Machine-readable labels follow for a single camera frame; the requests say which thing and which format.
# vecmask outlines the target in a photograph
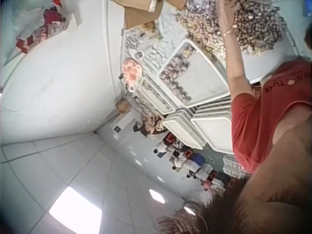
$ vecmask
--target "stacked white trays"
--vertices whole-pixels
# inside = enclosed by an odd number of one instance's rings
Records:
[[[168,115],[163,125],[185,145],[202,150],[206,145],[205,139],[191,123],[196,109],[180,109]]]
[[[236,160],[234,155],[225,155],[223,157],[223,172],[235,178],[242,178],[248,175],[242,165]]]
[[[195,52],[184,61],[189,63],[187,70],[175,79],[179,87],[188,94],[191,100],[183,102],[179,95],[174,94],[169,82],[161,79],[161,74],[166,70],[172,59],[183,51],[185,46],[192,46]],[[168,61],[162,66],[157,77],[171,90],[172,94],[181,101],[183,107],[194,106],[214,101],[229,95],[226,71],[219,61],[211,61],[191,40],[184,39],[175,49]]]
[[[233,154],[231,134],[231,98],[201,105],[191,122],[213,150]]]
[[[243,172],[243,167],[239,164],[239,162],[236,160],[235,156],[232,155],[225,155],[223,157],[223,163],[225,166],[231,167],[234,170],[238,172]]]
[[[243,172],[239,172],[236,169],[230,167],[230,166],[224,166],[223,167],[223,172],[225,174],[228,174],[229,176],[232,176],[234,178],[240,179],[244,176]]]

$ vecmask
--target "person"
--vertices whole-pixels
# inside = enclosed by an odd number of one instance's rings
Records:
[[[159,135],[165,133],[167,128],[162,124],[163,118],[151,112],[141,114],[142,124],[136,122],[133,126],[134,132],[141,132],[147,137],[149,134]]]
[[[165,153],[167,152],[168,146],[163,142],[159,142],[157,145],[156,145],[156,149],[154,150],[154,153],[157,154],[157,153]]]
[[[282,64],[255,99],[234,33],[234,2],[217,4],[232,98],[233,151],[251,176],[216,194],[210,204],[197,203],[195,217],[162,219],[159,231],[311,234],[311,63]]]
[[[186,160],[188,160],[186,156],[179,154],[179,156],[174,159],[174,166],[172,169],[175,170],[176,168],[181,168]]]
[[[161,141],[156,145],[156,149],[154,149],[154,154],[166,153],[166,152],[174,154],[175,150],[176,149],[172,145],[167,144],[164,141]]]

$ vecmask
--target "white wall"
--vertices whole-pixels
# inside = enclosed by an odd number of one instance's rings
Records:
[[[74,135],[2,147],[0,212],[16,234],[73,234],[50,214],[70,186],[102,209],[100,234],[153,234],[156,220],[183,200],[114,152],[98,135]],[[149,189],[166,204],[153,200]]]
[[[16,67],[1,98],[3,143],[92,131],[114,109],[123,8],[108,0],[63,2],[78,28],[43,42]],[[10,33],[1,28],[1,38]],[[2,86],[11,71],[3,69]]]
[[[112,131],[110,123],[106,124],[99,130],[100,136],[127,161],[136,166],[144,174],[157,181],[162,178],[165,182],[163,185],[175,194],[196,199],[199,193],[203,191],[200,182],[192,178],[186,178],[188,170],[182,168],[180,172],[172,170],[172,163],[166,158],[157,157],[153,150],[156,144],[161,141],[165,134],[157,136],[158,139],[152,140],[145,138],[140,132],[133,132],[133,123],[127,125],[119,134]]]

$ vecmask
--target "store display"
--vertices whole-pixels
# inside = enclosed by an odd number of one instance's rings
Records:
[[[236,2],[238,11],[234,26],[242,51],[257,55],[273,49],[275,43],[282,40],[282,31],[286,27],[284,19],[278,14],[279,8],[263,0]],[[184,10],[176,14],[175,19],[187,28],[188,37],[203,50],[225,60],[215,1],[203,0],[203,4],[198,5],[190,0]]]
[[[138,90],[163,115],[172,113],[177,108],[168,96],[150,78],[143,78]]]
[[[160,69],[158,78],[186,108],[229,94],[222,64],[211,62],[207,54],[188,39],[184,39],[175,49]]]

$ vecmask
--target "brown hair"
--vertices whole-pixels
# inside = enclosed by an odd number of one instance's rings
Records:
[[[158,222],[160,234],[276,234],[267,226],[247,223],[248,214],[244,212],[245,201],[239,196],[248,179],[237,180],[223,194],[215,194],[212,203],[208,206],[192,202],[196,216],[181,209],[172,217],[164,217]],[[277,202],[293,202],[290,191],[283,191],[274,196]],[[297,219],[287,232],[290,234],[311,234],[310,219],[312,209],[306,207],[304,216]]]
[[[304,38],[304,41],[306,42],[306,44],[310,50],[312,50],[311,34],[312,34],[312,26],[310,26],[310,28],[307,30],[306,36]]]

